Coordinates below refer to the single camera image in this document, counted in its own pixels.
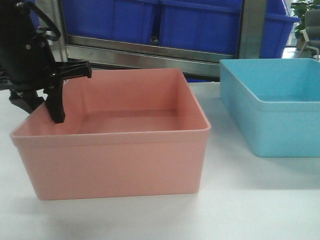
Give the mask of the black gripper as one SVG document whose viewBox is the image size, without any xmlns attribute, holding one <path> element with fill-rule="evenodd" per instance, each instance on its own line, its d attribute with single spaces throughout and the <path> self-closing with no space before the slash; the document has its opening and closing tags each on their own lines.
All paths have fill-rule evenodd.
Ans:
<svg viewBox="0 0 320 240">
<path fill-rule="evenodd" d="M 55 61 L 49 42 L 60 37 L 55 23 L 33 2 L 0 3 L 0 88 L 12 89 L 10 103 L 28 114 L 45 101 L 56 124 L 66 117 L 64 80 L 92 76 L 88 61 Z M 44 89 L 46 100 L 38 96 L 35 90 L 39 89 Z"/>
</svg>

